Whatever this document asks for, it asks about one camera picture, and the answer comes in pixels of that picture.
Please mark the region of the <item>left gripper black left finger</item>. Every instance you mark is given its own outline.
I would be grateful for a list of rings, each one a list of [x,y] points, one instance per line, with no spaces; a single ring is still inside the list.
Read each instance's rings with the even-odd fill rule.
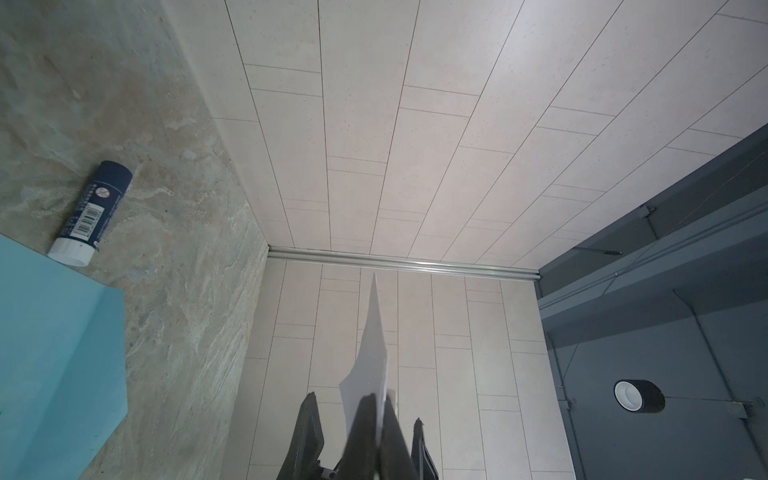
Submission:
[[[337,468],[339,480],[373,480],[377,475],[376,397],[363,397],[353,419],[343,455]]]

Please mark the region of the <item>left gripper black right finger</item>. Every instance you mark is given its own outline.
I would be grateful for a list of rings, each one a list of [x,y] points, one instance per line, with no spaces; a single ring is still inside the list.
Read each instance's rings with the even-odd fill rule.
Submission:
[[[381,442],[379,446],[379,478],[383,480],[416,480],[416,468],[390,398],[384,405]]]

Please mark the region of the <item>teal paper envelope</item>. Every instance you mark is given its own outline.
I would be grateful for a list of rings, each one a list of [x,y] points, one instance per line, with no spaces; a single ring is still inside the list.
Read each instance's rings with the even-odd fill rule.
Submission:
[[[2,478],[79,478],[127,412],[123,292],[3,237]]]

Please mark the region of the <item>blue bordered floral letter paper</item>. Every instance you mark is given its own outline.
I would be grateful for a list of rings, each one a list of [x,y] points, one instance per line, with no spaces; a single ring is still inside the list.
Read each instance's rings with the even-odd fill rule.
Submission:
[[[379,305],[377,277],[373,275],[367,320],[363,330],[360,349],[347,377],[339,384],[344,408],[347,434],[352,432],[354,416],[360,401],[375,397],[375,444],[382,439],[384,409],[387,393],[389,354],[387,351],[382,315]]]

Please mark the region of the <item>black tape roll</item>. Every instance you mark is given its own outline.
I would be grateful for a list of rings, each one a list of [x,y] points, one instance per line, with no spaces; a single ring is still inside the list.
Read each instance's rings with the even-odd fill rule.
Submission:
[[[617,403],[630,413],[659,413],[666,406],[662,391],[648,380],[619,380],[613,387],[613,393]]]

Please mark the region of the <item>blue white glue stick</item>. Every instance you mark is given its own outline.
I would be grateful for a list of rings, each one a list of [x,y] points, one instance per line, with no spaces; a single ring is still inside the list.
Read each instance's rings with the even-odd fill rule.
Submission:
[[[92,174],[47,256],[65,265],[86,267],[132,179],[133,174],[127,167],[103,161]]]

